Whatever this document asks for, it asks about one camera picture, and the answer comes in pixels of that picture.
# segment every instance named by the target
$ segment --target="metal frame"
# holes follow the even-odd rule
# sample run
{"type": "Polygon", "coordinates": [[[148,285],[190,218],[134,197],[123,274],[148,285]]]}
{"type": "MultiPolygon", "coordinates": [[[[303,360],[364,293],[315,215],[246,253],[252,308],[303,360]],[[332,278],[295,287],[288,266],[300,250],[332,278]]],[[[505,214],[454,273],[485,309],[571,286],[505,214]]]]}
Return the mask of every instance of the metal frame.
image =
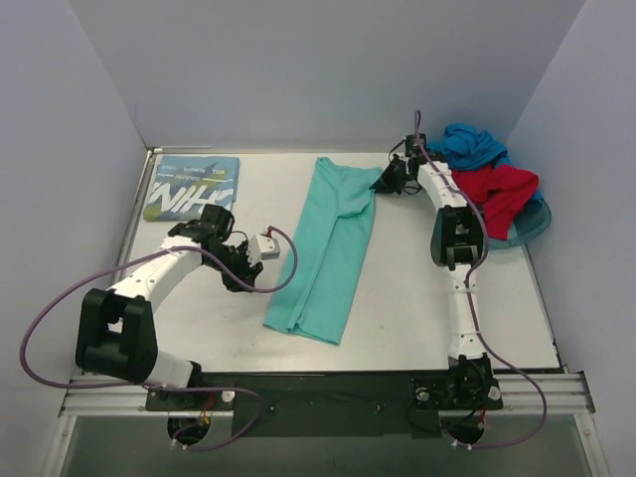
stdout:
{"type": "MultiPolygon", "coordinates": [[[[166,148],[165,150],[162,148],[154,148],[148,150],[137,186],[135,199],[132,204],[128,226],[119,251],[117,264],[125,262],[130,257],[133,239],[141,217],[146,193],[150,186],[152,172],[155,167],[156,156],[165,152],[210,154],[219,151],[212,151],[209,148],[166,148]]],[[[525,254],[526,258],[529,259],[527,252],[525,252],[525,254]]],[[[118,281],[120,278],[121,276],[115,276],[114,281],[118,281]]],[[[534,275],[533,279],[536,289],[541,293],[534,275]]],[[[550,322],[548,321],[548,315],[545,313],[545,310],[544,315],[550,328],[550,322]]],[[[584,375],[532,374],[531,376],[540,384],[546,393],[549,414],[568,414],[574,416],[592,475],[594,477],[609,476],[607,464],[592,417],[594,407],[584,375]]],[[[502,410],[494,412],[508,415],[540,414],[542,412],[542,403],[537,391],[524,378],[510,374],[496,374],[495,377],[499,380],[505,407],[502,410]]],[[[111,381],[114,380],[106,377],[88,375],[75,375],[72,379],[72,383],[107,383],[111,381]]],[[[78,417],[157,417],[162,415],[177,417],[199,415],[198,411],[147,411],[145,409],[146,394],[147,390],[136,386],[101,390],[69,390],[60,412],[42,475],[49,477],[61,474],[78,417]]],[[[456,412],[441,412],[440,415],[451,415],[453,413],[456,412]]],[[[231,411],[216,411],[213,415],[217,417],[232,417],[233,413],[231,411]]]]}

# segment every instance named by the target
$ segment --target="pile of clothes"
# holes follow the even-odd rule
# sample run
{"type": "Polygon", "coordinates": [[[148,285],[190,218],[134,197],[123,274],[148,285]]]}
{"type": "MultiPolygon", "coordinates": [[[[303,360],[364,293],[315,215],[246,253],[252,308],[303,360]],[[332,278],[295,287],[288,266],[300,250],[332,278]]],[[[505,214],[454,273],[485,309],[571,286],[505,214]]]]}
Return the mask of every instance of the pile of clothes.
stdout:
{"type": "Polygon", "coordinates": [[[538,191],[539,177],[514,167],[506,146],[487,130],[450,124],[443,140],[427,147],[445,156],[457,186],[483,206],[488,237],[501,247],[524,243],[550,223],[550,209],[538,191]]]}

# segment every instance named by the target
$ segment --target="tabletop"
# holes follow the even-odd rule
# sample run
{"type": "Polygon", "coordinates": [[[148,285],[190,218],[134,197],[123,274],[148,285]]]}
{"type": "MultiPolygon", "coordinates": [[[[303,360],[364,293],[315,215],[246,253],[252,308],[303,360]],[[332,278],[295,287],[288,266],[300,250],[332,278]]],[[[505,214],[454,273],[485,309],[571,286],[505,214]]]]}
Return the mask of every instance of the tabletop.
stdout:
{"type": "MultiPolygon", "coordinates": [[[[232,154],[240,158],[235,230],[273,225],[293,234],[314,162],[385,167],[386,154],[232,154]]],[[[218,272],[200,267],[155,314],[159,349],[207,372],[330,372],[448,368],[449,313],[443,271],[430,258],[436,210],[424,191],[377,196],[374,229],[340,346],[263,326],[270,295],[227,292],[218,272]]],[[[140,221],[131,258],[154,251],[174,223],[140,221]]],[[[233,235],[229,242],[240,240],[233,235]]],[[[259,287],[275,285],[284,256],[264,262],[259,287]]],[[[541,296],[522,247],[492,251],[477,271],[485,338],[525,369],[557,368],[541,296]]],[[[493,360],[496,369],[505,368],[493,360]]]]}

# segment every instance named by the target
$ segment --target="blue cloth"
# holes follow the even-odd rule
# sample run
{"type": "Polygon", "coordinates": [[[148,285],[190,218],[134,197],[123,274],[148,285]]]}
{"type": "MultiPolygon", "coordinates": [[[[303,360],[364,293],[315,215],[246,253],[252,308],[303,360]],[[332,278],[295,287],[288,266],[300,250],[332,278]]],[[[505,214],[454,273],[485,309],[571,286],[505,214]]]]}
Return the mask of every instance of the blue cloth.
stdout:
{"type": "MultiPolygon", "coordinates": [[[[337,166],[327,157],[316,160],[294,235],[296,275],[273,295],[265,326],[340,344],[374,224],[376,195],[369,187],[381,174],[381,168],[337,166]]],[[[292,264],[290,253],[279,283],[292,264]]]]}
{"type": "MultiPolygon", "coordinates": [[[[441,152],[446,157],[448,167],[455,171],[476,171],[491,162],[494,162],[495,168],[504,164],[513,165],[506,146],[490,132],[486,129],[477,132],[473,126],[462,122],[448,124],[444,129],[443,140],[431,141],[427,146],[433,151],[441,152]]],[[[528,201],[527,208],[539,207],[539,204],[533,202],[543,199],[542,193],[536,191],[528,201]]]]}

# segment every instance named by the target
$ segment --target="teal basket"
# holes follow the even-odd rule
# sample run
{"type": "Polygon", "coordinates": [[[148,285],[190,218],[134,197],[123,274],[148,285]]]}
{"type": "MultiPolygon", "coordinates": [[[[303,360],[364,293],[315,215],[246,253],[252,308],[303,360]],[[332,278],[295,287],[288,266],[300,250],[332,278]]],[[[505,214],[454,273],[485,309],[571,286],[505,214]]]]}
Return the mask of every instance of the teal basket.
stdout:
{"type": "Polygon", "coordinates": [[[512,248],[528,243],[548,228],[553,214],[544,199],[529,201],[517,214],[508,232],[507,240],[488,238],[488,245],[494,250],[512,248]]]}

